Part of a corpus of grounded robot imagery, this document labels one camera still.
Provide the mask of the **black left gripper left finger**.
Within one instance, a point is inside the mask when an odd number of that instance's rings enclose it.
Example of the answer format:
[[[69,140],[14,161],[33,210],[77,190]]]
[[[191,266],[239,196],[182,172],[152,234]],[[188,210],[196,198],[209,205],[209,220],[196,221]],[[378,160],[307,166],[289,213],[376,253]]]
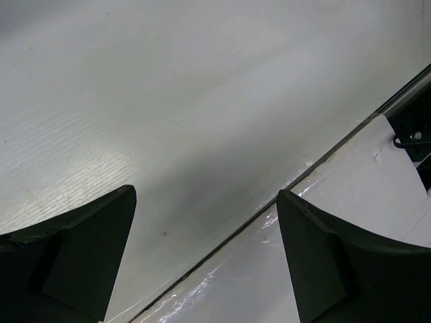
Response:
[[[1,321],[103,322],[136,204],[124,185],[1,235]]]

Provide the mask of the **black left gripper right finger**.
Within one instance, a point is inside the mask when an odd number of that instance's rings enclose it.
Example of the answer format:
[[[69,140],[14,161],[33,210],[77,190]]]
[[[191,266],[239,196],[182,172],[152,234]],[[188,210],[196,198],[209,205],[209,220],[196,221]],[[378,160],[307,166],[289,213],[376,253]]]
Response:
[[[430,249],[367,231],[288,190],[276,198],[301,322],[429,322]]]

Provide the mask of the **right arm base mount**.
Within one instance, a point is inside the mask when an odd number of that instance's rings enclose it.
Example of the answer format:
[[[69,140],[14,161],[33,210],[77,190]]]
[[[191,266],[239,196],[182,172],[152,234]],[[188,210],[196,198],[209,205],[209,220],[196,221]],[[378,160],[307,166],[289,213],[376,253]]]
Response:
[[[395,94],[385,116],[393,146],[406,152],[430,192],[430,66]]]

